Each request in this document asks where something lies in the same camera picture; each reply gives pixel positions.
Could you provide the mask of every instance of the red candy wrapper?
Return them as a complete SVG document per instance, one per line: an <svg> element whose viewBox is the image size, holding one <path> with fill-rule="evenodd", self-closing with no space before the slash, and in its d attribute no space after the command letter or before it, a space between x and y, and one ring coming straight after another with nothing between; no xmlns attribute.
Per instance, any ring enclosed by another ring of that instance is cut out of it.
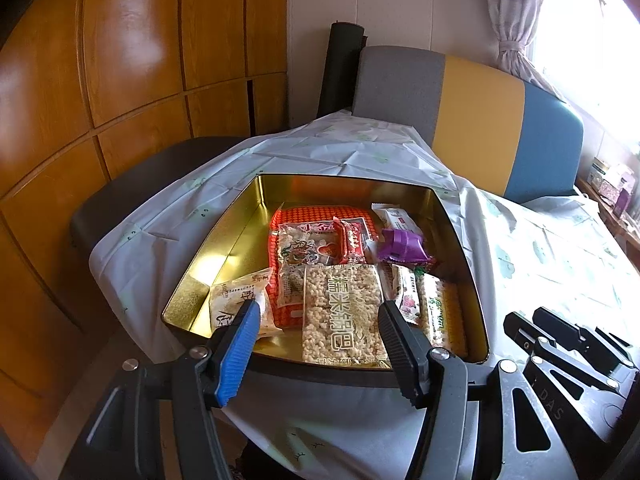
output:
<svg viewBox="0 0 640 480"><path fill-rule="evenodd" d="M364 247L362 246L362 228L334 216L335 230L340 239L339 265L365 264Z"/></svg>

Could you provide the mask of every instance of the wood paneled wall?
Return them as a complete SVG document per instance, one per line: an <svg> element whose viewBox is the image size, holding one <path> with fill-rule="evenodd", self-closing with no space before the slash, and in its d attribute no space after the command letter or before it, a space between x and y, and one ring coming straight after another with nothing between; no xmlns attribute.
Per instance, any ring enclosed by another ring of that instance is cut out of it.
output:
<svg viewBox="0 0 640 480"><path fill-rule="evenodd" d="M0 424L28 462L117 326L71 215L171 144L284 129L286 1L34 0L0 50Z"/></svg>

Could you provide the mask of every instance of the golden metal tin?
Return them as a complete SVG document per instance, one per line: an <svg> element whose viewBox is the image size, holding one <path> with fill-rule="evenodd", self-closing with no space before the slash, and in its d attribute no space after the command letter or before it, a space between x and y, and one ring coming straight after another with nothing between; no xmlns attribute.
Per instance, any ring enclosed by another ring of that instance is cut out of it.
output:
<svg viewBox="0 0 640 480"><path fill-rule="evenodd" d="M458 286L468 345L466 360L485 361L489 344L478 293L453 225L436 193L428 187L368 178L256 176L207 235L164 308L162 320L185 344L209 338L209 287L269 266L267 235L278 208L339 204L369 209L376 202L398 204L422 229L428 252L441 261L434 274ZM371 217L378 221L373 212ZM262 338L255 344L256 352L276 360L301 362L302 330L291 328L280 336Z"/></svg>

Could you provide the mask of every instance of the silver bolt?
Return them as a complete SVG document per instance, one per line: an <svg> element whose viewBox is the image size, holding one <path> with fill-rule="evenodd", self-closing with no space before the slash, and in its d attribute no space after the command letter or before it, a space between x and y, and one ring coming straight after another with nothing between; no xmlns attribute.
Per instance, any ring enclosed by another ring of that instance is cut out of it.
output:
<svg viewBox="0 0 640 480"><path fill-rule="evenodd" d="M193 359L204 359L209 355L209 349L203 345L194 346L191 350L189 350L189 355Z"/></svg>
<svg viewBox="0 0 640 480"><path fill-rule="evenodd" d="M449 359L451 357L449 350L439 346L436 346L436 348L431 350L431 355L434 359L439 359L440 361L444 361L444 359Z"/></svg>
<svg viewBox="0 0 640 480"><path fill-rule="evenodd" d="M508 374L513 374L518 371L518 366L509 359L503 359L500 361L500 369Z"/></svg>
<svg viewBox="0 0 640 480"><path fill-rule="evenodd" d="M133 370L136 370L138 368L139 364L140 363L138 362L137 359L134 359L134 358L127 359L122 363L122 369L126 372L132 372Z"/></svg>

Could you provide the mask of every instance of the window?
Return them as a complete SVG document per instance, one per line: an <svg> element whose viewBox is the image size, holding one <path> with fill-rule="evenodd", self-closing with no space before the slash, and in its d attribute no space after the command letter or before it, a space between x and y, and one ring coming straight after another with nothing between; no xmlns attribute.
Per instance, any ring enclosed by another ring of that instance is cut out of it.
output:
<svg viewBox="0 0 640 480"><path fill-rule="evenodd" d="M611 135L640 148L640 24L622 0L544 0L534 65Z"/></svg>

